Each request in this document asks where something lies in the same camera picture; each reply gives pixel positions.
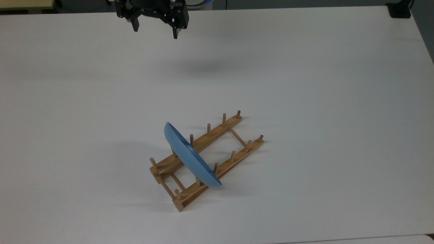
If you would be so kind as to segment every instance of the wooden peg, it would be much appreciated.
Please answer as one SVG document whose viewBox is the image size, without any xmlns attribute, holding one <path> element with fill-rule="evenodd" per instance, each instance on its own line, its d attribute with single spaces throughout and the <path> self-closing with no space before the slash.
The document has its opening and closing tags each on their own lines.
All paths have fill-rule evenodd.
<svg viewBox="0 0 434 244">
<path fill-rule="evenodd" d="M 190 145 L 192 147 L 194 147 L 194 138 L 193 138 L 193 134 L 190 134 Z"/>
<path fill-rule="evenodd" d="M 149 160 L 151 161 L 152 166 L 154 167 L 154 169 L 157 170 L 158 166 L 157 166 L 157 163 L 155 162 L 154 158 L 150 158 Z"/>
<path fill-rule="evenodd" d="M 233 163 L 233 159 L 235 158 L 235 151 L 232 151 L 232 154 L 230 155 L 230 160 L 229 160 L 229 162 L 230 163 Z"/>
<path fill-rule="evenodd" d="M 211 136 L 211 124 L 207 125 L 207 136 Z"/>
<path fill-rule="evenodd" d="M 222 125 L 223 127 L 226 126 L 226 114 L 225 114 L 225 113 L 223 114 L 223 122 L 221 123 L 221 125 Z"/>
<path fill-rule="evenodd" d="M 175 189 L 176 199 L 181 200 L 181 194 L 179 194 L 179 190 Z"/>
<path fill-rule="evenodd" d="M 249 151 L 249 148 L 250 148 L 250 145 L 252 144 L 252 140 L 249 140 L 248 142 L 247 142 L 247 145 L 246 145 L 246 147 L 244 148 L 244 152 L 248 152 Z"/>
<path fill-rule="evenodd" d="M 213 170 L 213 172 L 214 172 L 215 174 L 217 174 L 217 170 L 218 170 L 218 163 L 215 163 L 215 164 L 214 164 L 214 170 Z"/>
</svg>

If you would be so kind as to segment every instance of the dark floor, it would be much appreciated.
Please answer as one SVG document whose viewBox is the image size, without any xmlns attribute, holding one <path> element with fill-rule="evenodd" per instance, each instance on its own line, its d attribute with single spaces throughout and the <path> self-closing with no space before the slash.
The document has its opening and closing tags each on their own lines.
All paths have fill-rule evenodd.
<svg viewBox="0 0 434 244">
<path fill-rule="evenodd" d="M 345 6 L 384 6 L 399 0 L 227 0 L 227 9 L 267 9 L 300 7 L 345 7 Z M 58 13 L 100 13 L 115 12 L 114 4 L 106 0 L 62 0 Z M 214 0 L 213 10 L 224 10 L 226 0 Z M 434 61 L 434 0 L 415 0 L 411 9 L 414 19 L 424 39 L 431 59 Z"/>
</svg>

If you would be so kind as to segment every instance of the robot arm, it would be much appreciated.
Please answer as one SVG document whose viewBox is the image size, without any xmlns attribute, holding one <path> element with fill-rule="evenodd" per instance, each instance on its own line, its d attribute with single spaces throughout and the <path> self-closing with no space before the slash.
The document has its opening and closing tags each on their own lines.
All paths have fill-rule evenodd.
<svg viewBox="0 0 434 244">
<path fill-rule="evenodd" d="M 114 0 L 114 2 L 118 17 L 125 17 L 131 22 L 136 32 L 139 27 L 137 18 L 140 15 L 159 18 L 170 25 L 175 39 L 182 29 L 187 28 L 188 12 L 185 0 Z"/>
</svg>

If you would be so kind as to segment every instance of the plate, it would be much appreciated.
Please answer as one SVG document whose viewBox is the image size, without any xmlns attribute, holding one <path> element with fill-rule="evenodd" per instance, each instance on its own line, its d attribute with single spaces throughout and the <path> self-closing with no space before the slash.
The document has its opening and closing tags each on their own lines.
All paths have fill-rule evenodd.
<svg viewBox="0 0 434 244">
<path fill-rule="evenodd" d="M 181 133 L 169 122 L 164 126 L 164 136 L 179 159 L 202 183 L 211 188 L 221 187 L 221 182 L 215 173 Z"/>
</svg>

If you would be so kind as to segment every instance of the table surface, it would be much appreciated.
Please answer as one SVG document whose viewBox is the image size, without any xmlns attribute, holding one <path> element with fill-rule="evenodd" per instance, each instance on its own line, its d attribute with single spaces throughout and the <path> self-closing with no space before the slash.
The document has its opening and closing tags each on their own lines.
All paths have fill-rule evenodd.
<svg viewBox="0 0 434 244">
<path fill-rule="evenodd" d="M 433 244 L 434 240 L 426 235 L 395 236 L 339 241 L 303 242 L 304 244 Z"/>
<path fill-rule="evenodd" d="M 412 18 L 196 11 L 178 40 L 139 20 L 135 33 L 113 13 L 0 16 L 1 243 L 434 232 L 434 65 Z M 149 172 L 171 153 L 164 124 L 199 136 L 237 110 L 235 131 L 264 145 L 179 213 Z M 240 147 L 225 135 L 201 156 Z"/>
</svg>

